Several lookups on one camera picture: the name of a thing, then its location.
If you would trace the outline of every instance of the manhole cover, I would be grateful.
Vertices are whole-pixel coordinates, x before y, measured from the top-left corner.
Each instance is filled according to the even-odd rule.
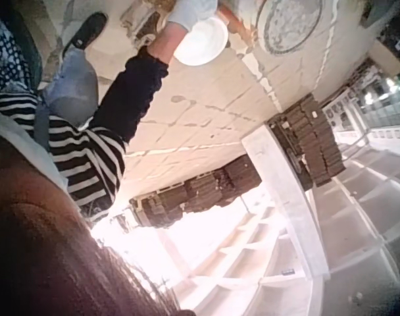
[[[275,55],[294,51],[314,32],[322,0],[268,0],[259,17],[262,46]]]

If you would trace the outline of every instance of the stacked wooden pallet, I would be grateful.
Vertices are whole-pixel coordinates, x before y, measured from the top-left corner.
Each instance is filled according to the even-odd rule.
[[[345,170],[332,128],[312,95],[286,112],[286,119],[298,138],[311,178],[322,186]]]

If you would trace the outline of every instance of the pillar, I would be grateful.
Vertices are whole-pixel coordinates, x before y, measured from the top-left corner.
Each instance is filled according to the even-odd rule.
[[[241,140],[277,210],[286,218],[287,231],[301,260],[305,276],[329,275],[329,268],[310,203],[292,166],[267,125]]]

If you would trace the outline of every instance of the sneaker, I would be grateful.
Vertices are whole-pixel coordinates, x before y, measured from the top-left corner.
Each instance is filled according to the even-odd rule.
[[[65,53],[71,45],[75,48],[85,50],[99,35],[101,35],[103,29],[107,25],[107,21],[108,16],[102,12],[96,12],[89,16],[65,46],[62,51],[62,57],[64,58]]]

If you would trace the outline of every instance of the hand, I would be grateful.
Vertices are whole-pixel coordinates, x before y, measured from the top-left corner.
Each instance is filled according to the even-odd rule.
[[[194,24],[210,18],[217,6],[218,0],[177,0],[168,21],[178,23],[190,32]]]

